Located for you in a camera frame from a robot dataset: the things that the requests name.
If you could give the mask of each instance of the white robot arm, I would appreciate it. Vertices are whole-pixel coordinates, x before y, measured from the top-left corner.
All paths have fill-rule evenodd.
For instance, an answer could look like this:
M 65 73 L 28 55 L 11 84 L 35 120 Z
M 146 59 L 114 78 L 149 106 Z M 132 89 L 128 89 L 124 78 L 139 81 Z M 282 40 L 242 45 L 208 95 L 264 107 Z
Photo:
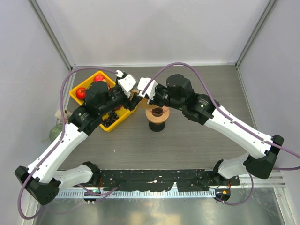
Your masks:
M 90 162 L 83 163 L 79 167 L 67 171 L 57 170 L 69 154 L 99 126 L 103 115 L 119 105 L 133 110 L 143 98 L 148 98 L 150 105 L 165 105 L 181 110 L 189 120 L 215 129 L 248 152 L 234 159 L 218 161 L 212 177 L 216 183 L 221 184 L 223 180 L 246 173 L 251 173 L 263 179 L 269 177 L 279 149 L 264 141 L 259 141 L 235 123 L 230 122 L 215 109 L 208 96 L 194 93 L 187 78 L 182 75 L 172 75 L 166 80 L 167 87 L 152 82 L 146 93 L 142 94 L 150 78 L 141 78 L 137 83 L 132 75 L 118 74 L 117 85 L 110 90 L 107 89 L 104 82 L 96 82 L 95 85 L 90 86 L 86 92 L 85 104 L 78 107 L 69 118 L 61 143 L 33 174 L 26 189 L 41 205 L 48 204 L 59 191 L 66 188 L 80 183 L 95 185 L 99 181 L 100 170 Z M 130 92 L 136 87 L 139 93 L 130 96 Z M 265 141 L 282 145 L 282 137 L 265 135 L 232 116 L 224 107 L 219 107 L 227 115 L 230 115 L 233 121 L 238 121 L 255 134 L 259 134 Z M 33 171 L 40 159 L 59 141 L 59 137 L 28 167 L 20 166 L 16 169 L 15 174 L 21 183 Z

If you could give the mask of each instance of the yellow basket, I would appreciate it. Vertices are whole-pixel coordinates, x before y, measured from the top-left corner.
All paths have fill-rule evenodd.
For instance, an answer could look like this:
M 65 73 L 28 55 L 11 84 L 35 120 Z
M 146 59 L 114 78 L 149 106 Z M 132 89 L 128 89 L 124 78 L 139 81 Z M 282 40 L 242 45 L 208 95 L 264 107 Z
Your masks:
M 94 81 L 94 77 L 97 75 L 102 75 L 105 77 L 106 82 L 110 85 L 111 88 L 113 88 L 114 86 L 116 86 L 116 83 L 109 78 L 105 73 L 103 73 L 102 71 L 98 71 L 96 72 L 94 75 L 90 76 L 88 79 L 86 79 L 85 81 L 83 81 L 82 83 L 80 83 L 79 85 L 77 85 L 76 87 L 74 87 L 71 91 L 70 91 L 70 96 L 79 104 L 82 105 L 83 101 L 79 100 L 76 97 L 76 90 L 78 88 L 86 88 L 88 89 L 90 84 Z M 130 114 L 132 114 L 134 111 L 136 110 L 136 108 L 132 111 L 128 110 L 128 109 L 124 109 L 124 107 L 122 106 L 120 109 L 116 110 L 117 115 L 119 116 L 119 118 L 109 127 L 104 127 L 102 124 L 100 124 L 100 127 L 106 131 L 106 132 L 111 132 L 113 129 L 116 128 L 116 126 L 118 126 L 124 119 L 126 119 Z M 102 118 L 106 119 L 108 117 L 108 114 L 104 115 Z

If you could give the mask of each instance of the purple cable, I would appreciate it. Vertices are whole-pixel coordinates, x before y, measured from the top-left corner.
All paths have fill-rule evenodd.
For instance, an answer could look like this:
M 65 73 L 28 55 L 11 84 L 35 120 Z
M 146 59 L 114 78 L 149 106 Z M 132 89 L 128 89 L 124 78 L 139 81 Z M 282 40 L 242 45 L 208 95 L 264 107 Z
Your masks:
M 253 193 L 253 190 L 254 190 L 253 177 L 252 177 L 251 174 L 249 174 L 249 176 L 250 176 L 250 179 L 251 179 L 251 190 L 250 190 L 250 193 L 249 193 L 248 197 L 244 201 L 239 202 L 239 203 L 232 203 L 232 202 L 225 202 L 222 199 L 219 199 L 218 197 L 216 197 L 215 199 L 217 199 L 219 202 L 222 202 L 222 203 L 224 203 L 226 205 L 242 205 L 242 204 L 246 203 L 250 199 L 250 197 L 251 197 L 251 195 Z
M 215 100 L 214 100 L 212 94 L 210 93 L 209 89 L 207 88 L 207 86 L 206 86 L 206 84 L 205 84 L 203 78 L 200 76 L 200 74 L 195 70 L 195 68 L 193 68 L 192 66 L 190 66 L 189 64 L 184 63 L 184 62 L 174 62 L 174 63 L 170 63 L 170 64 L 166 65 L 165 67 L 163 67 L 161 70 L 159 70 L 159 71 L 155 74 L 155 76 L 151 78 L 150 82 L 146 85 L 146 87 L 145 87 L 144 91 L 142 92 L 142 94 L 145 93 L 145 91 L 147 90 L 147 88 L 149 87 L 149 85 L 151 84 L 151 82 L 152 82 L 153 80 L 155 80 L 155 79 L 158 77 L 158 75 L 160 75 L 160 74 L 161 74 L 164 70 L 166 70 L 167 68 L 172 67 L 172 66 L 176 66 L 176 65 L 185 66 L 185 67 L 191 69 L 191 70 L 195 73 L 195 75 L 198 77 L 198 79 L 200 80 L 200 82 L 201 82 L 203 88 L 205 89 L 207 95 L 208 95 L 209 98 L 211 99 L 211 102 L 213 103 L 214 107 L 215 107 L 215 108 L 216 108 L 223 116 L 225 116 L 228 120 L 233 121 L 233 119 L 232 119 L 230 116 L 228 116 L 226 113 L 224 113 L 224 112 L 219 108 L 219 106 L 218 106 L 217 103 L 215 102 Z M 244 126 L 241 125 L 240 123 L 238 123 L 238 122 L 236 122 L 236 121 L 234 121 L 233 123 L 236 124 L 237 126 L 239 126 L 240 128 L 242 128 L 242 129 L 243 129 L 244 131 L 246 131 L 247 133 L 249 133 L 249 134 L 251 134 L 252 136 L 256 137 L 258 140 L 263 141 L 263 138 L 262 138 L 262 137 L 260 137 L 259 135 L 253 133 L 251 130 L 247 129 L 246 127 L 244 127 Z M 295 156 L 295 157 L 297 157 L 297 158 L 300 159 L 300 154 L 298 154 L 298 153 L 296 153 L 296 152 L 294 152 L 294 151 L 292 151 L 292 150 L 289 150 L 289 149 L 287 149 L 287 148 L 285 148 L 285 147 L 282 147 L 282 146 L 280 146 L 280 145 L 277 145 L 277 144 L 272 143 L 272 142 L 269 142 L 269 141 L 265 141 L 265 143 L 267 143 L 267 144 L 269 144 L 269 145 L 271 145 L 271 146 L 274 146 L 274 147 L 276 147 L 276 148 L 282 149 L 283 151 L 286 151 L 287 153 L 290 153 L 291 155 L 293 155 L 293 156 Z M 300 169 L 300 166 L 292 167 L 292 168 L 280 168 L 280 167 L 274 167 L 273 169 L 275 169 L 275 170 L 289 170 L 289 171 L 291 171 L 291 170 L 298 170 L 298 169 Z
M 64 93 L 64 88 L 65 88 L 65 85 L 68 81 L 68 79 L 70 78 L 71 75 L 73 75 L 74 73 L 78 72 L 78 71 L 81 71 L 81 70 L 86 70 L 86 69 L 96 69 L 96 70 L 103 70 L 103 71 L 106 71 L 106 72 L 110 72 L 110 73 L 113 73 L 113 74 L 116 74 L 117 72 L 116 71 L 113 71 L 113 70 L 110 70 L 110 69 L 105 69 L 105 68 L 100 68 L 100 67 L 81 67 L 81 68 L 78 68 L 78 69 L 75 69 L 73 71 L 71 71 L 67 76 L 66 78 L 64 79 L 64 81 L 62 82 L 62 85 L 61 85 L 61 88 L 60 88 L 60 113 L 61 113 L 61 117 L 62 117 L 62 132 L 61 132 L 61 136 L 60 136 L 60 141 L 58 141 L 54 146 L 53 148 L 45 155 L 44 158 L 41 159 L 41 161 L 36 165 L 36 168 L 34 168 L 32 170 L 32 172 L 28 175 L 28 177 L 26 178 L 26 180 L 24 181 L 22 187 L 21 187 L 21 190 L 20 190 L 20 193 L 18 195 L 18 200 L 17 200 L 17 205 L 18 205 L 18 211 L 19 211 L 19 214 L 20 216 L 23 218 L 23 219 L 26 219 L 26 220 L 30 220 L 30 219 L 34 219 L 35 217 L 37 217 L 43 207 L 41 207 L 39 209 L 39 211 L 34 215 L 34 216 L 31 216 L 31 217 L 27 217 L 26 215 L 24 215 L 23 211 L 22 211 L 22 205 L 21 205 L 21 200 L 22 200 L 22 194 L 25 190 L 25 187 L 26 185 L 28 184 L 28 181 L 30 180 L 30 178 L 33 176 L 33 174 L 37 171 L 37 169 L 42 165 L 42 163 L 54 152 L 54 150 L 57 148 L 57 146 L 60 144 L 60 142 L 62 141 L 63 137 L 64 137 L 64 134 L 65 134 L 65 125 L 66 125 L 66 122 L 65 122 L 65 115 L 64 115 L 64 108 L 63 108 L 63 93 Z

